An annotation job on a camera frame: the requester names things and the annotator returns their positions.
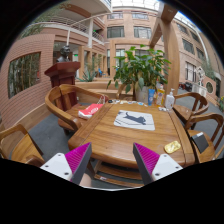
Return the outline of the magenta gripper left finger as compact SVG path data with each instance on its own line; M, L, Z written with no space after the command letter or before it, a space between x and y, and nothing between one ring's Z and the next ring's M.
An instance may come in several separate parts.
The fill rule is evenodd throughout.
M41 169L79 185L91 154L92 144L86 143L66 154L55 154Z

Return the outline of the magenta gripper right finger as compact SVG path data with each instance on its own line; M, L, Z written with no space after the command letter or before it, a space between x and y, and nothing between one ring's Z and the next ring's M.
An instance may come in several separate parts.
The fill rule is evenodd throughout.
M182 169L168 154L159 155L138 143L133 144L133 154L145 185Z

